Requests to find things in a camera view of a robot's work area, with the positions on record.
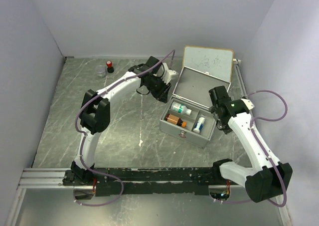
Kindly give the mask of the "brown medicine bottle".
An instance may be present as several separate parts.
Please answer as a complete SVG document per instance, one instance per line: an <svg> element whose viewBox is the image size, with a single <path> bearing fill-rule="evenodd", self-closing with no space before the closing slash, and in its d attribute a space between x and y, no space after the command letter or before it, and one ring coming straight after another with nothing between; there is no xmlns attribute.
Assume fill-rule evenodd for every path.
<svg viewBox="0 0 319 226"><path fill-rule="evenodd" d="M172 115L170 113L167 113L165 118L165 121L172 123L174 125L177 125L179 127L185 128L186 127L186 122L183 121L180 117L177 117L175 115Z"/></svg>

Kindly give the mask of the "grey plastic divided tray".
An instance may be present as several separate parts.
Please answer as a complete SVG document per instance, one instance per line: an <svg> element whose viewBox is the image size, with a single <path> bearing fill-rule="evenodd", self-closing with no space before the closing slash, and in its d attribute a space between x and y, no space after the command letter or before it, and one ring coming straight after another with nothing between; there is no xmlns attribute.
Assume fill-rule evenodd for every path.
<svg viewBox="0 0 319 226"><path fill-rule="evenodd" d="M185 105L187 108L191 109L192 112L190 115L179 114L170 109L173 102L177 102ZM182 128L172 123L169 123L164 120L167 113L180 117L183 121L186 122L186 127ZM205 123L202 127L202 130L199 134L193 132L193 128L198 121L200 115L204 115ZM205 108L200 107L198 104L193 104L188 101L184 101L182 99L171 97L169 100L162 116L160 117L160 125L159 128L163 132L177 137L179 139L185 140L189 143L193 143L200 147L206 146L206 144L211 140L213 131L215 128L216 122L212 116L212 114Z"/></svg>

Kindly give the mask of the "grey metal case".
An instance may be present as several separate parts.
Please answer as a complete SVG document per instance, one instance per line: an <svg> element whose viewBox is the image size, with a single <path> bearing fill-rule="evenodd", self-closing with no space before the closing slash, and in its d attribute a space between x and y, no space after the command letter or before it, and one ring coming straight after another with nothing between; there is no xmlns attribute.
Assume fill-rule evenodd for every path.
<svg viewBox="0 0 319 226"><path fill-rule="evenodd" d="M185 142L205 148L216 121L209 112L212 102L208 91L216 86L230 88L230 78L216 77L184 66L168 104L160 118L159 129Z"/></svg>

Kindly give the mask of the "white blue tube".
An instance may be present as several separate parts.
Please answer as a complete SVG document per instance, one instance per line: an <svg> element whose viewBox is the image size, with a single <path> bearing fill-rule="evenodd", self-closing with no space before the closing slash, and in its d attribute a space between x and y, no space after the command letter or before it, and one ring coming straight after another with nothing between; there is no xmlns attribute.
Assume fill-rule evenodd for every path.
<svg viewBox="0 0 319 226"><path fill-rule="evenodd" d="M202 127L205 123L205 117L204 115L200 115L200 117L198 118L197 123L195 124L194 128L193 128L193 132L199 134L202 130Z"/></svg>

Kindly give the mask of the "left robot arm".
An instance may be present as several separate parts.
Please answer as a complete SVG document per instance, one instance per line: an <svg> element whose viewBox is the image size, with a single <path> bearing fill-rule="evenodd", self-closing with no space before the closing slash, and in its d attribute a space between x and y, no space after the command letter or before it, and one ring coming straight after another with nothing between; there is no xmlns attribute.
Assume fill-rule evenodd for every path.
<svg viewBox="0 0 319 226"><path fill-rule="evenodd" d="M166 63L151 56L146 63L134 65L117 81L98 91L85 93L80 112L76 116L76 131L81 136L77 156L71 164L75 180L83 186L93 180L94 156L101 133L111 120L111 104L128 93L144 86L150 94L163 103L167 102L171 79L176 71Z"/></svg>

